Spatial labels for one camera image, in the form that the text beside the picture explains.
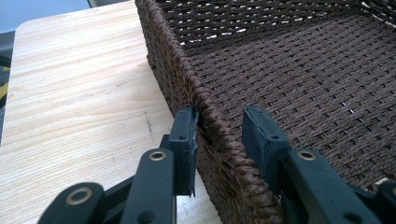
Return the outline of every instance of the wooden board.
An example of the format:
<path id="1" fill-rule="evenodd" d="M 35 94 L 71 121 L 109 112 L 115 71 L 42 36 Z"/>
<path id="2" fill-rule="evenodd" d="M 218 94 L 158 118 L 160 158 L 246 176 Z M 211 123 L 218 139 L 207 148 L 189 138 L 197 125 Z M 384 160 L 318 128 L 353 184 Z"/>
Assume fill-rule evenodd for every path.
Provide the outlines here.
<path id="1" fill-rule="evenodd" d="M 149 69 L 134 2 L 19 27 L 0 148 L 2 223 L 36 223 L 63 189 L 135 173 L 173 118 Z M 179 223 L 220 223 L 197 176 Z"/>

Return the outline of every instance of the wicker basket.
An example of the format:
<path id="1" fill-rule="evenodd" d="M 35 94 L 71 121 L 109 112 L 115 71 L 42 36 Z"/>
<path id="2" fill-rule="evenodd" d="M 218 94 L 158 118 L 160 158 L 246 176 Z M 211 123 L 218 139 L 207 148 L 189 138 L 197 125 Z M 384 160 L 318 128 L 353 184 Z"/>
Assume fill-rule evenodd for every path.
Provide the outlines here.
<path id="1" fill-rule="evenodd" d="M 200 112 L 198 171 L 223 222 L 283 222 L 241 144 L 243 105 L 354 186 L 396 179 L 394 0 L 136 4 L 169 108 Z"/>

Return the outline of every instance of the table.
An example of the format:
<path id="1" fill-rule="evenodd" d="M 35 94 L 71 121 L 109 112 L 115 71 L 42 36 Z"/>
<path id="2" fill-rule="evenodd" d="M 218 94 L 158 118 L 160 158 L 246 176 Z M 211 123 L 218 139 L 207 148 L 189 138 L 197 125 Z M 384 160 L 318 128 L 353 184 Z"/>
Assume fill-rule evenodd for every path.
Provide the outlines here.
<path id="1" fill-rule="evenodd" d="M 88 0 L 0 0 L 0 65 L 10 67 L 15 30 L 25 21 L 87 8 Z"/>
<path id="2" fill-rule="evenodd" d="M 2 223 L 36 223 L 63 189 L 135 173 L 173 118 L 134 2 L 28 21 L 16 32 L 2 146 Z M 220 223 L 197 176 L 179 223 Z"/>

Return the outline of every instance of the light wood surface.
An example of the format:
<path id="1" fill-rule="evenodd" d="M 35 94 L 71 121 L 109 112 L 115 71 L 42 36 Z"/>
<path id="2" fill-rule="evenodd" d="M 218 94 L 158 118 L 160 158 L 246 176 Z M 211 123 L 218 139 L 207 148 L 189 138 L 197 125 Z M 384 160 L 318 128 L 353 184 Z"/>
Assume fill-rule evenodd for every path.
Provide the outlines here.
<path id="1" fill-rule="evenodd" d="M 1 223 L 36 223 L 63 189 L 135 173 L 173 118 L 134 2 L 28 21 L 16 33 L 0 148 Z M 220 223 L 197 176 L 178 223 Z"/>

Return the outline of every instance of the basket bottom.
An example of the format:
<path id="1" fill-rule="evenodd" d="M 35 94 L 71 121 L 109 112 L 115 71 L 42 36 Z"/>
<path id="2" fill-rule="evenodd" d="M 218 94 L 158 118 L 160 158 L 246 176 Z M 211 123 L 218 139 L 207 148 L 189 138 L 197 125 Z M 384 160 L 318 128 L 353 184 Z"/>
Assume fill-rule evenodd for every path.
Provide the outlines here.
<path id="1" fill-rule="evenodd" d="M 396 179 L 396 34 L 361 15 L 189 49 L 241 136 L 242 107 L 269 112 L 293 147 L 322 153 L 346 182 Z"/>

